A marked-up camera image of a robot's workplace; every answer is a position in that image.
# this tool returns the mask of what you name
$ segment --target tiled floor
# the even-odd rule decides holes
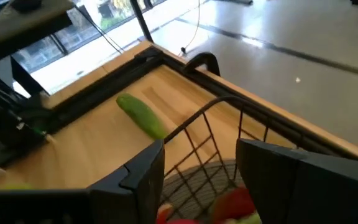
[[[179,54],[180,47],[189,43],[196,27],[183,21],[162,24],[197,3],[197,0],[186,0],[177,5],[181,5],[178,10],[146,13],[150,30],[160,27],[152,34],[154,41]],[[351,6],[348,0],[254,0],[253,6],[208,1],[200,11],[202,25],[358,68],[358,7]],[[198,11],[192,10],[181,18],[196,24]],[[141,32],[137,21],[130,21],[109,35],[124,45],[135,40]],[[81,75],[114,56],[112,50],[105,52],[106,55],[99,54],[98,63],[96,58],[87,61],[90,50],[97,55],[101,49],[106,49],[104,45],[105,40],[100,39],[98,44],[90,43],[84,47],[88,48],[84,50],[86,55],[80,54],[81,50],[72,53],[82,58],[87,68],[80,68],[84,71]],[[358,145],[358,74],[263,46],[263,43],[250,39],[232,38],[199,28],[188,47],[192,51],[187,57],[204,51],[214,53],[223,78]],[[66,60],[61,62],[67,65],[66,80],[52,88],[52,92],[78,78],[79,68],[74,70],[69,59]],[[51,82],[45,74],[57,71],[61,66],[64,65],[55,62],[34,75],[44,78],[43,82],[50,82],[52,86],[56,81]]]

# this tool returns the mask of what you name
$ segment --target gray floor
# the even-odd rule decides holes
[[[182,18],[197,17],[194,10]],[[348,0],[256,0],[251,7],[210,1],[200,23],[358,68],[358,7]],[[153,38],[179,53],[194,31],[173,21]],[[358,145],[358,74],[202,28],[188,49],[189,57],[214,53],[225,79]]]

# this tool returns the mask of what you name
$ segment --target produce in basket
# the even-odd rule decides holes
[[[226,220],[246,220],[245,217],[249,217],[255,212],[256,208],[248,189],[238,187],[215,199],[211,210],[211,223],[220,224],[225,223]]]
[[[164,139],[168,132],[152,109],[140,99],[123,93],[117,97],[118,106],[154,140]]]
[[[262,221],[260,220],[259,214],[257,212],[246,218],[241,218],[239,220],[226,220],[224,222],[224,224],[261,224],[261,223]]]
[[[168,222],[167,219],[173,212],[173,207],[170,204],[163,204],[158,208],[156,224],[198,224],[194,220],[175,220]]]

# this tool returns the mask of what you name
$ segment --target wooden counter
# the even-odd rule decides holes
[[[54,107],[79,90],[116,69],[151,44],[142,42],[114,60],[77,80],[45,102]],[[338,144],[358,155],[358,147],[288,113],[287,111],[242,90],[216,75],[206,72],[223,84],[258,101],[272,110],[285,115],[292,121]],[[211,93],[183,78],[166,66],[161,66],[133,83],[122,92],[128,92],[147,103],[172,131],[194,112],[215,98]],[[152,140],[117,106],[116,96],[54,135],[56,144],[46,144],[7,169],[0,176],[1,184],[25,182],[36,189],[83,188],[111,173],[141,150]],[[213,106],[206,113],[211,124],[218,148],[223,158],[234,158],[237,139],[239,111],[227,103]],[[244,115],[243,127],[252,135],[262,138],[265,126]],[[192,123],[188,132],[195,145],[208,137],[209,132],[203,117]],[[269,131],[267,142],[293,148],[294,145],[273,131]],[[191,150],[185,133],[180,133],[166,147],[166,168],[169,170]],[[201,159],[212,155],[214,144],[209,140],[198,151]],[[179,168],[181,170],[198,164],[195,156],[190,157]]]

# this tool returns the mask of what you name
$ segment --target black pole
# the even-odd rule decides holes
[[[63,45],[63,43],[59,40],[59,38],[56,36],[56,34],[51,34],[50,38],[52,39],[53,43],[56,45],[56,47],[59,49],[59,51],[64,55],[68,55],[67,48]]]
[[[153,4],[151,0],[144,0],[144,4],[146,6],[146,9],[151,9],[153,8]]]
[[[137,0],[130,0],[132,8],[134,9],[135,16],[137,20],[139,21],[140,28],[142,28],[143,34],[146,37],[148,41],[151,43],[154,43],[152,34],[149,31],[149,28],[147,27],[146,21],[143,18],[142,10],[140,10],[139,4],[137,3]]]

